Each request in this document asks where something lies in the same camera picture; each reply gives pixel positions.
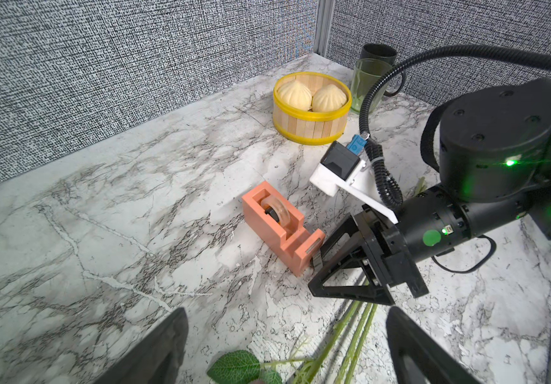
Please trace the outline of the cream steamed bun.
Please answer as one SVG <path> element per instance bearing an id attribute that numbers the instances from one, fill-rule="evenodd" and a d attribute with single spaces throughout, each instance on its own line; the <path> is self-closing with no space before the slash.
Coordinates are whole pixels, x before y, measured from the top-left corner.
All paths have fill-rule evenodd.
<path id="1" fill-rule="evenodd" d="M 326 113 L 339 110 L 347 102 L 347 94 L 335 84 L 320 88 L 313 96 L 312 111 Z"/>
<path id="2" fill-rule="evenodd" d="M 283 84 L 277 94 L 286 105 L 298 110 L 309 111 L 312 108 L 312 92 L 298 80 Z"/>

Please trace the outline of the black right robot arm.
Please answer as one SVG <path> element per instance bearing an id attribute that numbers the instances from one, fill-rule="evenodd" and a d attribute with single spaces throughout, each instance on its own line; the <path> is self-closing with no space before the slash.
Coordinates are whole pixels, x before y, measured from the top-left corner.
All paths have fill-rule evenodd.
<path id="1" fill-rule="evenodd" d="M 418 263 L 530 216 L 551 240 L 551 80 L 499 86 L 445 102 L 421 137 L 440 182 L 393 209 L 363 205 L 321 247 L 316 297 L 391 306 L 391 286 L 427 294 Z"/>

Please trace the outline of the aluminium frame post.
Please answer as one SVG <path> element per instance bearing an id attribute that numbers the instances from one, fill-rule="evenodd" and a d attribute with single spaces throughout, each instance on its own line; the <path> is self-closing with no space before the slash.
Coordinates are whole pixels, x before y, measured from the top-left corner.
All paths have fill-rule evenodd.
<path id="1" fill-rule="evenodd" d="M 318 1 L 313 52 L 323 57 L 327 54 L 328 50 L 328 41 L 335 5 L 335 0 Z"/>

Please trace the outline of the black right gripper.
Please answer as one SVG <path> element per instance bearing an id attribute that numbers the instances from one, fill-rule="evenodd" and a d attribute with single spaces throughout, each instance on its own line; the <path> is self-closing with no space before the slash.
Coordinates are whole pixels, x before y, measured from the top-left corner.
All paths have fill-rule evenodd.
<path id="1" fill-rule="evenodd" d="M 364 264 L 368 256 L 365 248 L 377 240 L 383 248 L 380 260 L 386 267 L 387 285 L 404 283 L 413 297 L 425 296 L 428 288 L 418 263 L 446 253 L 471 238 L 468 208 L 468 203 L 452 197 L 441 185 L 410 198 L 397 208 L 397 224 L 364 205 L 363 219 L 368 222 L 363 219 L 357 222 L 348 214 L 339 223 L 312 257 L 311 266 L 322 270 L 307 286 L 312 295 L 319 298 L 393 306 L 395 300 L 388 287 L 381 283 L 371 268 L 366 268 L 368 264 Z M 325 266 L 330 261 L 339 264 Z M 362 283 L 327 286 L 327 281 L 343 269 L 362 270 Z"/>

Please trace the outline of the green translucent cup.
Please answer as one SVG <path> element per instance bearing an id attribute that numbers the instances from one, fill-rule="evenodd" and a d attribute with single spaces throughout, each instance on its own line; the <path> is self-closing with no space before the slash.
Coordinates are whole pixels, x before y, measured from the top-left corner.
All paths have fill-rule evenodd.
<path id="1" fill-rule="evenodd" d="M 359 59 L 355 63 L 351 85 L 353 112 L 360 112 L 368 91 L 391 69 L 391 64 L 379 59 Z"/>

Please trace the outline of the yellow bamboo steamer basket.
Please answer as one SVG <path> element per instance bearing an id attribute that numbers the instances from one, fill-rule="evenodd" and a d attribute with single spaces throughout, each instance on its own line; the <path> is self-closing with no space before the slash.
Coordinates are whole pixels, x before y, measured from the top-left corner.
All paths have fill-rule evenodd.
<path id="1" fill-rule="evenodd" d="M 296 72 L 273 88 L 272 121 L 286 139 L 320 146 L 339 139 L 347 127 L 352 94 L 340 80 L 316 72 Z"/>

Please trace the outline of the pink tape dispenser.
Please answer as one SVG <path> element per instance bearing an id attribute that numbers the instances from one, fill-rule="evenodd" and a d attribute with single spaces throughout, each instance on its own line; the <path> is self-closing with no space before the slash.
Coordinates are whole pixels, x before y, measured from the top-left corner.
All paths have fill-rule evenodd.
<path id="1" fill-rule="evenodd" d="M 305 216 L 268 182 L 242 197 L 245 222 L 296 277 L 304 274 L 325 240 L 304 226 Z"/>

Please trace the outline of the pink artificial rose stem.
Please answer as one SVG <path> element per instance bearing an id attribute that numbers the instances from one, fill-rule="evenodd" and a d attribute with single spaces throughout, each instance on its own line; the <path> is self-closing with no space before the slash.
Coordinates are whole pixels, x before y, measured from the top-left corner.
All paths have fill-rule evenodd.
<path id="1" fill-rule="evenodd" d="M 288 360 L 261 363 L 253 353 L 237 350 L 219 357 L 208 369 L 207 375 L 214 383 L 283 383 L 278 366 L 300 363 L 293 383 L 312 383 L 319 373 L 331 349 L 344 333 L 344 329 L 357 315 L 360 302 L 353 302 L 343 317 L 333 327 L 331 338 L 315 358 L 290 358 Z"/>

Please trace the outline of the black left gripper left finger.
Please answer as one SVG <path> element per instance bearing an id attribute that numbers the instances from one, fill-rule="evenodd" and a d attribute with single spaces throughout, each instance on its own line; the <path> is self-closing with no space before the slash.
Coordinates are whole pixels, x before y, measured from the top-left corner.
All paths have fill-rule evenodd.
<path id="1" fill-rule="evenodd" d="M 174 383 L 184 362 L 188 317 L 174 310 L 122 359 L 101 374 L 97 383 Z"/>

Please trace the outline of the dark green mug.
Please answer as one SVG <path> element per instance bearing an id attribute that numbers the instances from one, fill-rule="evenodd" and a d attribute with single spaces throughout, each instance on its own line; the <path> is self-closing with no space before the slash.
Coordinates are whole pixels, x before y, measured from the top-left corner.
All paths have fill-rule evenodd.
<path id="1" fill-rule="evenodd" d="M 398 52 L 395 48 L 386 44 L 368 43 L 365 44 L 360 52 L 360 59 L 374 59 L 381 62 L 385 62 L 390 66 L 395 66 Z M 407 74 L 405 71 L 401 73 L 401 82 L 396 91 L 386 91 L 387 97 L 392 97 L 400 93 L 403 90 L 405 82 L 407 80 Z"/>

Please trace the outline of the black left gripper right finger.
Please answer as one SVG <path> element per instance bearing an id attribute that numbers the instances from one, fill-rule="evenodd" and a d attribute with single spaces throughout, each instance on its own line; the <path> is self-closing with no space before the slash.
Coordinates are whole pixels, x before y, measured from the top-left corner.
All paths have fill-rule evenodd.
<path id="1" fill-rule="evenodd" d="M 398 383 L 478 382 L 399 307 L 390 308 L 386 329 Z"/>

